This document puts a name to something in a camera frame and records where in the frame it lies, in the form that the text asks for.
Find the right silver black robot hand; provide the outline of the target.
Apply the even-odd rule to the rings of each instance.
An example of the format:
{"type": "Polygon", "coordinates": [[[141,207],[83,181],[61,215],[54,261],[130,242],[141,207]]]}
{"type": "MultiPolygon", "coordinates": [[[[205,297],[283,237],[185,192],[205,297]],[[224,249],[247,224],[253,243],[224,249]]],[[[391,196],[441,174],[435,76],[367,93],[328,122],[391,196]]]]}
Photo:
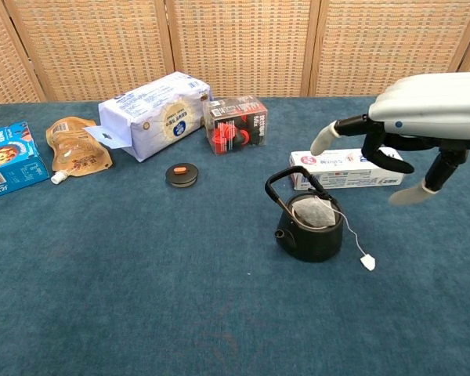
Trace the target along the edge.
{"type": "Polygon", "coordinates": [[[410,174],[414,167],[390,157],[382,146],[402,151],[437,148],[422,180],[390,198],[392,205],[419,204],[436,195],[470,151],[470,72],[416,74],[401,78],[379,94],[368,110],[322,128],[310,152],[320,155],[335,139],[363,136],[362,155],[374,165],[410,174]]]}

